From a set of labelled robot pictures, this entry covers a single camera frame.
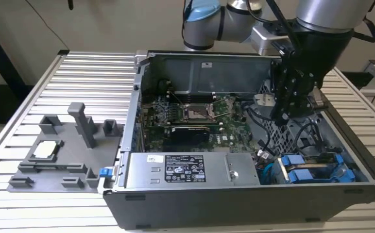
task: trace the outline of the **warning symbols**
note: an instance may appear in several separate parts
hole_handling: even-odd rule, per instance
[[[207,181],[203,155],[167,155],[165,166],[167,182]]]

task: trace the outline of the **computer component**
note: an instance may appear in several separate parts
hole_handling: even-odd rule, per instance
[[[270,120],[274,60],[157,52],[143,62],[119,165],[99,185],[122,228],[326,221],[375,200],[375,159],[334,107]]]

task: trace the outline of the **robotic arm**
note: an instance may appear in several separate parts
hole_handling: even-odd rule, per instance
[[[227,39],[241,42],[247,38],[246,35],[250,35],[251,29],[251,43],[258,53],[261,55],[281,53],[282,61],[273,61],[270,70],[271,92],[277,100],[271,119],[278,125],[283,125],[291,118],[305,117],[313,114],[314,109],[325,107],[319,89],[323,86],[325,76],[335,67],[353,37],[375,42],[375,25],[366,17],[375,6],[375,0],[301,0],[297,18],[293,20],[286,20],[275,0],[267,0],[267,4],[277,21],[257,16],[262,9],[261,0],[229,1],[227,12],[231,14],[229,20],[234,20],[230,22],[233,28],[225,28],[221,18],[218,31],[222,36],[218,37],[207,36],[213,31],[211,24],[198,27],[203,21],[197,21],[194,25],[185,18],[187,29],[185,42],[190,50],[207,50],[215,38],[223,39],[223,33],[241,34],[242,36],[231,36]],[[237,23],[233,14],[239,13],[243,13],[243,19],[249,23]],[[373,36],[354,31],[362,22],[367,24]],[[197,29],[203,28],[201,33],[203,37],[193,33],[194,26]],[[246,35],[237,33],[238,29],[245,29]]]

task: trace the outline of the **ventilation grille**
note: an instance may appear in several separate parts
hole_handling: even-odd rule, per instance
[[[271,93],[270,89],[270,81],[266,81],[266,84],[261,88],[261,94]],[[290,131],[290,126],[285,125],[278,127],[275,125],[275,122],[262,120],[263,125],[266,126],[267,130],[270,131],[271,135],[271,145],[270,148],[273,148],[273,151],[277,154],[281,153],[290,153],[295,151],[295,146],[294,146],[294,136]]]

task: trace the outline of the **metal workbench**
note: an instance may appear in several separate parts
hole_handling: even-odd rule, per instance
[[[45,114],[63,122],[71,101],[85,102],[95,122],[126,122],[134,80],[134,54],[70,52],[59,55],[0,133],[0,232],[125,232],[99,194],[9,193],[18,164],[41,133]],[[323,92],[375,156],[375,107],[335,69]],[[375,233],[375,202],[350,207],[326,223],[173,229],[167,232]]]

